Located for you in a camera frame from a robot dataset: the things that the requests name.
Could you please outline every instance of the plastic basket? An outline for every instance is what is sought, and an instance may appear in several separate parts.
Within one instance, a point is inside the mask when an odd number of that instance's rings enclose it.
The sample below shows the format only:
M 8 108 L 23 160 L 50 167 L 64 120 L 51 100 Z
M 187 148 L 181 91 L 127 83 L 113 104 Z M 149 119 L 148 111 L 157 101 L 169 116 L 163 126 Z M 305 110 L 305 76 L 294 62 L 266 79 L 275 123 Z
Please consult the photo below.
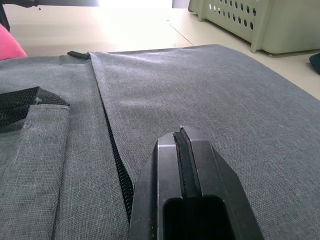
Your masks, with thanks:
M 320 0 L 190 0 L 190 12 L 251 43 L 251 52 L 320 49 Z

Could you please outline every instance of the pink fabric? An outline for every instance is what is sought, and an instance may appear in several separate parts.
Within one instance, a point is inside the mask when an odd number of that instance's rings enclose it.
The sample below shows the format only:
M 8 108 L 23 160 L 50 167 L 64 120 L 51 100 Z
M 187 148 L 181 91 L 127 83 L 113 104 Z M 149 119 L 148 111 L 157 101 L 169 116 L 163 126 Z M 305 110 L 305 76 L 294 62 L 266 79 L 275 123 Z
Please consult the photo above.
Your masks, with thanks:
M 0 24 L 0 61 L 4 59 L 14 59 L 26 57 L 27 54 L 8 32 L 8 30 Z

